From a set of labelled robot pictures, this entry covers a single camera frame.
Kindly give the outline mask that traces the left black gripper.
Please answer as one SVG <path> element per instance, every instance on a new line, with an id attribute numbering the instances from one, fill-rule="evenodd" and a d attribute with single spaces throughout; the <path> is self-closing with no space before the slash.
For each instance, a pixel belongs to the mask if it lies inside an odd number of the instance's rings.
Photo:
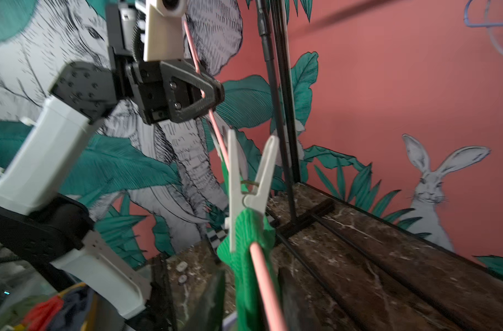
<path id="1" fill-rule="evenodd" d="M 224 102 L 223 85 L 191 59 L 145 62 L 146 4 L 107 4 L 108 52 L 117 99 L 131 99 L 145 124 L 186 122 Z"/>

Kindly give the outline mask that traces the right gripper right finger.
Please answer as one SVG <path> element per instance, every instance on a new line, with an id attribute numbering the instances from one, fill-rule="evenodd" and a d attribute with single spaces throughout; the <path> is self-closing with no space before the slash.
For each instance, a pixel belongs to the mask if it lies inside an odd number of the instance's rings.
<path id="1" fill-rule="evenodd" d="M 279 268 L 278 281 L 281 305 L 288 330 L 327 330 L 320 324 L 312 304 L 305 298 L 303 287 L 288 268 Z"/>

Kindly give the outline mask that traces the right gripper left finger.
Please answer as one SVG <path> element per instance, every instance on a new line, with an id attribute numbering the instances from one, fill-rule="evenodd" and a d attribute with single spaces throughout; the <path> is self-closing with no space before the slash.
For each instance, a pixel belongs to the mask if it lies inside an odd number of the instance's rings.
<path id="1" fill-rule="evenodd" d="M 225 283 L 225 270 L 220 269 L 206 285 L 192 316 L 182 330 L 223 330 Z"/>

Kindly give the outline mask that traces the pink wire hanger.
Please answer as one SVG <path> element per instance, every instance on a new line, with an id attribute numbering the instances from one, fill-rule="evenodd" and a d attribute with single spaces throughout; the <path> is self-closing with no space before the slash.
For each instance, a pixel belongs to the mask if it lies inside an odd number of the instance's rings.
<path id="1" fill-rule="evenodd" d="M 272 135 L 263 149 L 256 178 L 243 181 L 239 166 L 239 141 L 236 132 L 222 136 L 209 111 L 218 141 L 219 156 L 226 167 L 225 185 L 229 194 L 229 215 L 225 220 L 228 235 L 218 247 L 219 259 L 234 273 L 237 325 L 239 330 L 258 330 L 265 316 L 270 330 L 287 330 L 279 301 L 279 287 L 269 261 L 275 242 L 265 210 L 279 153 L 279 138 Z"/>

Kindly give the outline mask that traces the green tank top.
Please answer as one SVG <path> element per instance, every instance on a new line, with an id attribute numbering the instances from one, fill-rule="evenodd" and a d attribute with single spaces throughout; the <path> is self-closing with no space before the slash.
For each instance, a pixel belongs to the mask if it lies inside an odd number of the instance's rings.
<path id="1" fill-rule="evenodd" d="M 270 261 L 276 230 L 269 224 L 264 214 L 246 208 L 236 218 L 234 234 L 236 235 L 235 251 L 230 251 L 229 238 L 226 238 L 218 247 L 217 254 L 219 259 L 227 264 L 234 273 L 237 329 L 271 330 L 272 327 L 267 318 L 269 309 L 263 302 L 250 246 L 254 242 L 260 245 L 268 275 L 276 295 L 279 295 L 279 283 L 275 280 L 276 274 Z"/>

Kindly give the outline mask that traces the grey clothespin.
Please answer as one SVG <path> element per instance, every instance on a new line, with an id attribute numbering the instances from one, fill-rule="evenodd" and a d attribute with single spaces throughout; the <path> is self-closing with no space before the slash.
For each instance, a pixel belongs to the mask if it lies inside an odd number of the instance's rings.
<path id="1" fill-rule="evenodd" d="M 272 179 L 279 152 L 279 138 L 272 135 L 267 140 L 256 177 L 251 181 L 241 178 L 239 165 L 239 142 L 235 130 L 228 131 L 228 190 L 229 216 L 225 220 L 228 229 L 229 251 L 236 251 L 236 220 L 245 209 L 259 215 L 265 214 L 267 200 L 271 192 Z"/>

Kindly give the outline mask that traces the light blue wire hanger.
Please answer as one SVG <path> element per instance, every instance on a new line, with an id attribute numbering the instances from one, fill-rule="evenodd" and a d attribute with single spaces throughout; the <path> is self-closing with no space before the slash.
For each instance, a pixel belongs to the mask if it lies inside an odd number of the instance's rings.
<path id="1" fill-rule="evenodd" d="M 491 1 L 485 2 L 485 8 L 483 9 L 483 13 L 481 16 L 481 20 L 479 21 L 475 17 L 473 19 L 470 15 L 470 10 L 473 5 L 474 0 L 469 0 L 466 2 L 464 10 L 463 10 L 463 23 L 468 28 L 503 28 L 502 21 L 493 21 L 490 19 L 489 11 L 491 7 Z"/>

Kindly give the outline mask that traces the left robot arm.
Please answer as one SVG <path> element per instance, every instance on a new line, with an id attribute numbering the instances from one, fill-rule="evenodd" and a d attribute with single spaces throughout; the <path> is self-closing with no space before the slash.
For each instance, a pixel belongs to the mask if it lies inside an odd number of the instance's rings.
<path id="1" fill-rule="evenodd" d="M 137 330 L 174 323 L 165 288 L 137 274 L 90 220 L 88 209 L 59 190 L 119 102 L 132 100 L 144 123 L 177 124 L 207 114 L 224 99 L 222 85 L 183 58 L 185 1 L 148 1 L 142 59 L 123 40 L 110 5 L 112 67 L 69 62 L 58 72 L 35 126 L 0 175 L 0 242 L 33 265 L 83 280 Z"/>

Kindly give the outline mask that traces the checkerboard calibration plate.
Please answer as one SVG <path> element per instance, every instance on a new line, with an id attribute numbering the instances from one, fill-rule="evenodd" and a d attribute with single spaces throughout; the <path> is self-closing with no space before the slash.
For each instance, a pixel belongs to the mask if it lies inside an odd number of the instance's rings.
<path id="1" fill-rule="evenodd" d="M 213 249 L 214 252 L 218 250 L 218 247 L 222 244 L 224 239 L 228 236 L 228 231 L 221 229 L 209 228 L 207 229 L 207 239 Z"/>

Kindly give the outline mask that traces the black clothes rack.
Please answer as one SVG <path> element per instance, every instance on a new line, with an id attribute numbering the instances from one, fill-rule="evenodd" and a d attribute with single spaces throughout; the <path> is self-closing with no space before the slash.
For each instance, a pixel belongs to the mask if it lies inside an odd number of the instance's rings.
<path id="1" fill-rule="evenodd" d="M 282 169 L 285 174 L 287 186 L 287 203 L 290 212 L 289 222 L 280 227 L 276 233 L 276 242 L 283 244 L 288 251 L 295 257 L 315 282 L 340 306 L 348 318 L 359 330 L 368 330 L 364 321 L 352 310 L 343 299 L 343 297 L 332 288 L 319 269 L 312 264 L 305 256 L 301 255 L 293 245 L 290 244 L 290 237 L 305 230 L 313 223 L 320 223 L 335 237 L 343 241 L 350 248 L 362 255 L 368 262 L 381 269 L 394 281 L 405 287 L 413 295 L 431 306 L 439 312 L 444 318 L 450 320 L 461 330 L 476 330 L 467 316 L 457 314 L 450 307 L 429 295 L 417 285 L 404 278 L 397 271 L 362 249 L 346 236 L 333 229 L 326 221 L 325 216 L 330 214 L 335 204 L 339 201 L 337 198 L 329 195 L 325 201 L 317 204 L 305 211 L 301 216 L 296 213 L 296 200 L 294 195 L 294 185 L 301 181 L 301 167 L 298 163 L 298 151 L 296 148 L 296 129 L 295 129 L 295 107 L 293 101 L 293 89 L 290 77 L 290 66 L 288 64 L 290 56 L 288 54 L 288 36 L 286 31 L 284 1 L 257 1 L 256 9 L 258 15 L 258 32 L 263 43 L 263 54 L 267 65 L 267 73 L 272 92 L 273 114 L 277 136 L 281 140 L 280 155 Z"/>

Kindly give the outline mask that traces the yellow bin of clothes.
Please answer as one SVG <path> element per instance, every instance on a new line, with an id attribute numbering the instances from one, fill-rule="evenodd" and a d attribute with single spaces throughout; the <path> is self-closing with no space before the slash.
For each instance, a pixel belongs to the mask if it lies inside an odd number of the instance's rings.
<path id="1" fill-rule="evenodd" d="M 50 297 L 31 296 L 0 316 L 0 330 L 89 330 L 96 295 L 85 283 Z"/>

